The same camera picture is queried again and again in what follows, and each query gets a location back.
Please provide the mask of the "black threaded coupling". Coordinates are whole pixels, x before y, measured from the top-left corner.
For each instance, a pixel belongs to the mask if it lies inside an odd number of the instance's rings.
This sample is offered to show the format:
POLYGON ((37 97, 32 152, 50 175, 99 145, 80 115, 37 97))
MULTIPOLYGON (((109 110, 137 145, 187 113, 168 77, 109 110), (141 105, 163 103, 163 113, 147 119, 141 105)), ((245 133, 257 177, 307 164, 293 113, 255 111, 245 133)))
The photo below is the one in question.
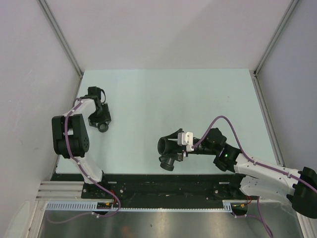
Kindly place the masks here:
POLYGON ((109 129, 109 125, 106 122, 101 122, 98 124, 98 131, 101 133, 107 132, 109 129))

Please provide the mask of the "black pipe tee fitting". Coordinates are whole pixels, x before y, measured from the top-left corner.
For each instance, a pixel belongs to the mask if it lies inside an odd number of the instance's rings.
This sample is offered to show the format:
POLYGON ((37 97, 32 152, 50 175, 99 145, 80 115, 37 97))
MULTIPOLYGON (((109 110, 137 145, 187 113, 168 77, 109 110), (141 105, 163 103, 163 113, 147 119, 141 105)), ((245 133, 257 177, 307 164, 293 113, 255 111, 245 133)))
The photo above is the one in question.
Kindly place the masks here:
POLYGON ((167 171, 174 170, 174 162, 178 158, 181 147, 175 140, 161 137, 158 141, 158 153, 160 154, 160 167, 167 171))

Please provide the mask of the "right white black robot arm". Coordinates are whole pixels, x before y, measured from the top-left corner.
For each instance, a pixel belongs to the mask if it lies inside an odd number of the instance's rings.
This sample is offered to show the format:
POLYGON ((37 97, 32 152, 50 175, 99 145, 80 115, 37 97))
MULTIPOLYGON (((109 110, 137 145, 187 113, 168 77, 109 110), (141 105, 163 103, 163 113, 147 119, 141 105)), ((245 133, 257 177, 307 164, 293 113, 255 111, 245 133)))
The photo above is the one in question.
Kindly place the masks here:
POLYGON ((160 166, 172 171, 175 161, 182 161, 190 154, 213 155, 218 169, 234 173, 228 187, 232 198, 246 195, 271 199, 291 205, 308 218, 317 217, 317 174, 313 169, 290 169, 249 159, 241 149, 226 141, 218 128, 212 128, 203 140, 179 129, 158 140, 160 166))

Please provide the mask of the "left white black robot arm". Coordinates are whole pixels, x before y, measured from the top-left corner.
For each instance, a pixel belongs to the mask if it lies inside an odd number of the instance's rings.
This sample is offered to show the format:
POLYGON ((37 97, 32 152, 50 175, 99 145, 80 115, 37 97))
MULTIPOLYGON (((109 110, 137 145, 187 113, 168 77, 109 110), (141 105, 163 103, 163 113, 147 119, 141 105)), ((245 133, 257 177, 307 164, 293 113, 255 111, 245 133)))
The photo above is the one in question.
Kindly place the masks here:
POLYGON ((109 185, 102 181, 102 169, 88 155, 90 140, 87 127, 94 127, 100 133, 105 133, 110 123, 106 93, 97 86, 89 87, 86 95, 76 98, 68 112, 52 118, 55 153, 75 164, 84 182, 94 184, 92 192, 98 198, 109 194, 109 185))

